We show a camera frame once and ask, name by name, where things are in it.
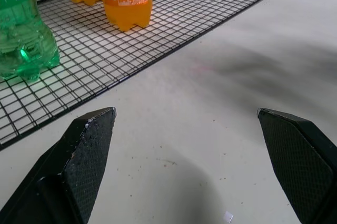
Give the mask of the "green soda bottle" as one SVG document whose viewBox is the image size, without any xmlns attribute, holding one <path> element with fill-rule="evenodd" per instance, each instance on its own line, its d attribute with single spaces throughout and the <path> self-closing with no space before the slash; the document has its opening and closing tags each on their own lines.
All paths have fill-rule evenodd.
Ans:
<svg viewBox="0 0 337 224">
<path fill-rule="evenodd" d="M 59 63 L 55 37 L 36 0 L 0 0 L 0 78 L 35 81 Z"/>
</svg>

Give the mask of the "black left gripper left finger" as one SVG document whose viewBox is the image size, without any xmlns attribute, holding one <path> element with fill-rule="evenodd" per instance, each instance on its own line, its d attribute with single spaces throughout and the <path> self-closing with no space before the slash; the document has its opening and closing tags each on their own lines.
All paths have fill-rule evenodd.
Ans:
<svg viewBox="0 0 337 224">
<path fill-rule="evenodd" d="M 0 210 L 0 224 L 87 224 L 105 173 L 115 107 L 72 121 Z"/>
</svg>

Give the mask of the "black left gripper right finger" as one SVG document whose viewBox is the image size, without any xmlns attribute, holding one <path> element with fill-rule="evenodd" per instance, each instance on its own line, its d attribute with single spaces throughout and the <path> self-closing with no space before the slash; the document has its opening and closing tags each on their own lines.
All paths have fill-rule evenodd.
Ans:
<svg viewBox="0 0 337 224">
<path fill-rule="evenodd" d="M 272 168 L 301 224 L 337 224 L 337 146 L 310 120 L 257 112 Z"/>
</svg>

